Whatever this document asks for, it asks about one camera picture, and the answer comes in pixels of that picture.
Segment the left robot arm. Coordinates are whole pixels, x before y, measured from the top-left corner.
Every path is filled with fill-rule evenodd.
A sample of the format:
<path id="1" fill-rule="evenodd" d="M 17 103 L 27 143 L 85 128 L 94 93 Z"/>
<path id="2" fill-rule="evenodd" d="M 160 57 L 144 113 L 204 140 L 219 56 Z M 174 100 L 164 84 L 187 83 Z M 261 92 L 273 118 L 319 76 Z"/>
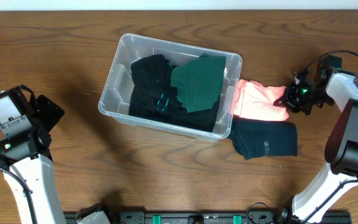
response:
<path id="1" fill-rule="evenodd" d="M 0 93 L 0 170 L 22 223 L 65 223 L 55 186 L 51 130 L 65 114 L 25 85 Z"/>

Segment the dark green garment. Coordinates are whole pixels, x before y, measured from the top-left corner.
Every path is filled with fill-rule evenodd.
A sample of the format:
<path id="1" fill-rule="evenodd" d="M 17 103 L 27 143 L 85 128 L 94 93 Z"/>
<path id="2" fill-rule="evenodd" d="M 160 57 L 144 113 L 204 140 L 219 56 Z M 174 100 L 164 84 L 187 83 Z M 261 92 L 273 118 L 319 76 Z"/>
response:
<path id="1" fill-rule="evenodd" d="M 213 109 L 223 88 L 226 57 L 203 54 L 184 65 L 173 67 L 163 55 L 153 55 L 155 66 L 171 69 L 162 71 L 156 82 L 162 86 L 160 97 L 154 108 L 165 111 L 174 101 L 185 113 L 197 113 Z"/>

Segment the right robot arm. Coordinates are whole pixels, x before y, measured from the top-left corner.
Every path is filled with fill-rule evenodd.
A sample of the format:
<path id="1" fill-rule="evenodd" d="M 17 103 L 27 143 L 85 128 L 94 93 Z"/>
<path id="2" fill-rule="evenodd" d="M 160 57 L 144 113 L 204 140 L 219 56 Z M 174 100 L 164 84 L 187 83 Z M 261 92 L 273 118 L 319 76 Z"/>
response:
<path id="1" fill-rule="evenodd" d="M 358 186 L 358 75 L 328 67 L 321 81 L 322 93 L 335 102 L 341 115 L 326 143 L 325 164 L 283 207 L 277 223 L 319 223 L 341 196 Z"/>

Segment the large black garment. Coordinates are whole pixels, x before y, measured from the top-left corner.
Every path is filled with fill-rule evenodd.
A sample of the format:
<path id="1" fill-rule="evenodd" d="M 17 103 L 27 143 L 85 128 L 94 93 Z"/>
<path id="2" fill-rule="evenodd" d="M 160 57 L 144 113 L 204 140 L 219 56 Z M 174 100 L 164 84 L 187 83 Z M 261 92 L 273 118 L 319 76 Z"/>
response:
<path id="1" fill-rule="evenodd" d="M 219 101 L 209 110 L 189 113 L 175 95 L 161 98 L 146 93 L 133 93 L 129 105 L 130 116 L 207 132 L 214 129 L 218 110 Z"/>

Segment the small black garment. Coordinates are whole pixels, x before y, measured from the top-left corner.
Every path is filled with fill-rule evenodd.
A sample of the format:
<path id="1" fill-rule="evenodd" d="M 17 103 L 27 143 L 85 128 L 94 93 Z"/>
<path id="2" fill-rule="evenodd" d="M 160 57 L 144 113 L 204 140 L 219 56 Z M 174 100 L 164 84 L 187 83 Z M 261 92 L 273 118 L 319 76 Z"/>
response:
<path id="1" fill-rule="evenodd" d="M 168 116 L 174 96 L 171 74 L 175 68 L 162 54 L 151 55 L 131 65 L 132 91 L 129 114 L 138 117 Z"/>

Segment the pink garment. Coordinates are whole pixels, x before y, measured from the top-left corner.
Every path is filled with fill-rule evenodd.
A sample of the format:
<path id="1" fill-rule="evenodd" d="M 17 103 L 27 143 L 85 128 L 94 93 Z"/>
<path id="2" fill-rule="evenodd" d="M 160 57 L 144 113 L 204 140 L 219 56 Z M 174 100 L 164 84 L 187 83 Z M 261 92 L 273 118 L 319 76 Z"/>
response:
<path id="1" fill-rule="evenodd" d="M 275 106 L 285 86 L 263 86 L 256 81 L 239 80 L 234 97 L 233 115 L 261 121 L 286 121 L 287 109 Z"/>

